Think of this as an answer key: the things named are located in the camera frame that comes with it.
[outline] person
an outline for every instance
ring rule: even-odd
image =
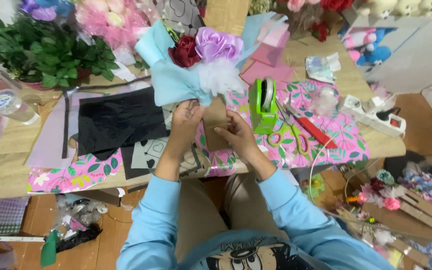
[[[230,177],[229,229],[199,179],[179,181],[204,108],[196,100],[173,112],[171,133],[117,259],[118,270],[393,270],[375,250],[327,218],[260,151],[251,127],[227,110],[215,128],[255,173]]]

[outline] green-handled scissors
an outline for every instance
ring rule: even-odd
[[[309,141],[308,141],[308,137],[301,131],[299,130],[299,128],[295,125],[292,124],[290,126],[290,116],[285,112],[283,106],[281,105],[281,103],[279,103],[278,100],[276,100],[276,105],[279,109],[279,111],[281,112],[281,114],[283,115],[283,119],[284,122],[281,125],[281,128],[278,131],[275,131],[273,133],[271,133],[268,136],[268,144],[276,147],[279,146],[282,142],[283,142],[283,136],[286,132],[288,131],[292,131],[292,133],[294,134],[294,138],[296,140],[296,144],[297,144],[297,152],[301,155],[307,155],[309,153]],[[276,137],[276,142],[272,142],[271,138],[275,136]],[[304,140],[305,146],[306,146],[306,150],[303,150],[303,146],[301,145],[301,138]]]

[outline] light blue sweatshirt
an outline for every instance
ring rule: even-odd
[[[395,270],[327,218],[279,169],[258,185],[274,222],[290,241],[261,231],[228,230],[195,247],[178,264],[174,249],[181,183],[153,176],[132,212],[117,270]]]

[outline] khaki pants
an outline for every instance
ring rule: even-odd
[[[286,233],[274,223],[255,179],[256,174],[249,172],[231,176],[226,183],[224,204],[231,229],[259,230],[288,239]],[[181,183],[175,250],[178,262],[196,245],[228,230],[201,181],[187,179]]]

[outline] green tape dispenser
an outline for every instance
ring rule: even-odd
[[[276,82],[270,77],[256,79],[249,90],[249,111],[254,134],[273,133],[278,120]]]

